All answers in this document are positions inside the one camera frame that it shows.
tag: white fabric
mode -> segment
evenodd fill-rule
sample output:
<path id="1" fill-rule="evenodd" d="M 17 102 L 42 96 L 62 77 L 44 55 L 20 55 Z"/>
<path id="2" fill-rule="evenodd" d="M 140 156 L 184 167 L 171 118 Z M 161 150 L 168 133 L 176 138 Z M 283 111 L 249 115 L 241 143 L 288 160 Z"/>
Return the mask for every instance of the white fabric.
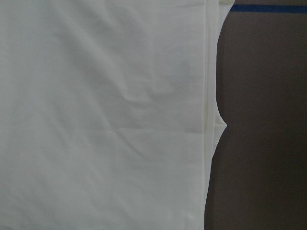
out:
<path id="1" fill-rule="evenodd" d="M 0 230 L 203 229 L 230 6 L 0 1 Z"/>

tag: brown background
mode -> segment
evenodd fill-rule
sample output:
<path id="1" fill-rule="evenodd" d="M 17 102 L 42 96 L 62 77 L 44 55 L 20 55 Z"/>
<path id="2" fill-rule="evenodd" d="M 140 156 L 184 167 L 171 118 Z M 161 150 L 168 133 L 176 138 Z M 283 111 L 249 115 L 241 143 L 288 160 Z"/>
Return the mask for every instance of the brown background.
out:
<path id="1" fill-rule="evenodd" d="M 228 126 L 213 157 L 206 230 L 307 230 L 307 14 L 230 12 L 217 69 Z"/>

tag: gray wall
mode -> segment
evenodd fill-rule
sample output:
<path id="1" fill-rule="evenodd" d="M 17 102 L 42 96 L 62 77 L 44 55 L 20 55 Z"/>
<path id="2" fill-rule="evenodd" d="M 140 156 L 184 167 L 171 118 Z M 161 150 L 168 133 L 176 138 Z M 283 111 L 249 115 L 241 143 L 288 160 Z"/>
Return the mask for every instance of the gray wall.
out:
<path id="1" fill-rule="evenodd" d="M 307 5 L 306 0 L 237 4 Z M 307 230 L 307 14 L 229 13 L 206 230 Z"/>

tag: white sheet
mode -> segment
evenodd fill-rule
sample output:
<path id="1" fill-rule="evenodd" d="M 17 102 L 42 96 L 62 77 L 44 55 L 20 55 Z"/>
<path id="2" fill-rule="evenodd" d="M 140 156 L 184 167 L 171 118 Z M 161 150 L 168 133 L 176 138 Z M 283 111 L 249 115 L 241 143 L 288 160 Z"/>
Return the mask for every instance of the white sheet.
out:
<path id="1" fill-rule="evenodd" d="M 203 229 L 229 9 L 0 1 L 0 230 Z"/>

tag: blue stripe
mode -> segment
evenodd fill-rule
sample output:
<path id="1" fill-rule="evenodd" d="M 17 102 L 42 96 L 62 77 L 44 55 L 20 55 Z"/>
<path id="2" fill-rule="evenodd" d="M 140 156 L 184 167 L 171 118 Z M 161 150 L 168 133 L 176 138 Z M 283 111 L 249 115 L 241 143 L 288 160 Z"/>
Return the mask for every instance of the blue stripe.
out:
<path id="1" fill-rule="evenodd" d="M 269 12 L 269 13 L 307 13 L 307 6 L 274 6 L 274 5 L 238 5 L 231 8 L 232 12 Z"/>

